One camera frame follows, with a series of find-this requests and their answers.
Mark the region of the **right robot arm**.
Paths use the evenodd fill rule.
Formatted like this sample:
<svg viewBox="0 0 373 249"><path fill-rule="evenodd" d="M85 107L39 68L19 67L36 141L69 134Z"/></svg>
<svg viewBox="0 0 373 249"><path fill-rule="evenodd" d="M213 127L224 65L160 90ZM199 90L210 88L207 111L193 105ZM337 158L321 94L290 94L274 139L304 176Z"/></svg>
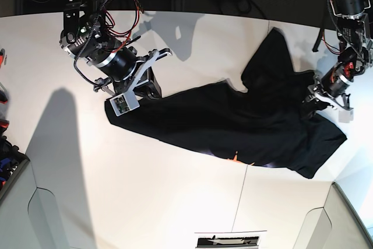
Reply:
<svg viewBox="0 0 373 249"><path fill-rule="evenodd" d="M150 66L131 46L136 41L132 31L138 25L143 8L133 0L135 18L124 32L115 31L115 21L107 10L112 0L65 0L64 26L60 47L73 58L75 71L93 90L112 96L123 93L133 84L136 96L157 100L161 89Z"/></svg>

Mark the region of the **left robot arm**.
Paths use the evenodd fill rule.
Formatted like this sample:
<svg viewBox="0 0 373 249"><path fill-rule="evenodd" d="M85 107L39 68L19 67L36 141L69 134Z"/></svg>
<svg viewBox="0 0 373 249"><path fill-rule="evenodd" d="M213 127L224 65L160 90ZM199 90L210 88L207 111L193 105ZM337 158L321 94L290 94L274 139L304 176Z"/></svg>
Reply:
<svg viewBox="0 0 373 249"><path fill-rule="evenodd" d="M314 115L327 107L352 115L346 89L356 76L372 67L372 37L366 12L370 0L326 0L326 10L336 29L338 47L326 44L337 61L323 76L315 75L304 100L305 115Z"/></svg>

